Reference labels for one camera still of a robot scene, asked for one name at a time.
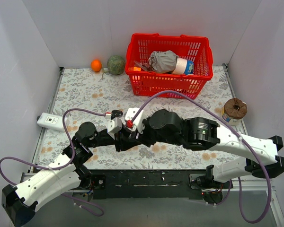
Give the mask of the black earbud charging case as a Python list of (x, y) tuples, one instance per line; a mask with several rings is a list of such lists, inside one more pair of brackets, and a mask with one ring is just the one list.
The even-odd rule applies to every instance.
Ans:
[(122, 117), (123, 116), (123, 112), (120, 110), (112, 110), (111, 112), (111, 117), (115, 118), (115, 117)]

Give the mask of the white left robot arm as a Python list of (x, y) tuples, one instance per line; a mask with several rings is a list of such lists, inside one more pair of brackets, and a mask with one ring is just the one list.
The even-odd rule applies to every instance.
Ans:
[(91, 122), (83, 123), (66, 147), (48, 167), (29, 179), (2, 189), (2, 206), (12, 223), (21, 227), (29, 222), (35, 213), (52, 199), (71, 189), (86, 190), (104, 187), (106, 178), (94, 175), (84, 165), (92, 157), (91, 148), (114, 145), (118, 152), (139, 145), (136, 136), (140, 132), (118, 119), (108, 121), (107, 129), (97, 131)]

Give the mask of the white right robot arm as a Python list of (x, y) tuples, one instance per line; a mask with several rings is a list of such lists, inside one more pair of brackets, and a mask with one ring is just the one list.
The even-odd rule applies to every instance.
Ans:
[(232, 128), (202, 117), (183, 119), (165, 109), (136, 119), (126, 114), (126, 124), (132, 126), (130, 138), (150, 147), (156, 142), (182, 146), (192, 151), (221, 151), (237, 155), (237, 159), (211, 165), (196, 182), (201, 187), (215, 188), (230, 179), (252, 175), (257, 178), (276, 178), (284, 172), (284, 157), (278, 155), (283, 147), (281, 137), (258, 139), (236, 134)]

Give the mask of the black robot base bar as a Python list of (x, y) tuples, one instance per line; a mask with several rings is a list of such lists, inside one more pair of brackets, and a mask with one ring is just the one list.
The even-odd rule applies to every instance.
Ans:
[(229, 183), (202, 183), (205, 170), (92, 170), (91, 183), (74, 192), (91, 193), (95, 200), (124, 198), (188, 198), (221, 201)]

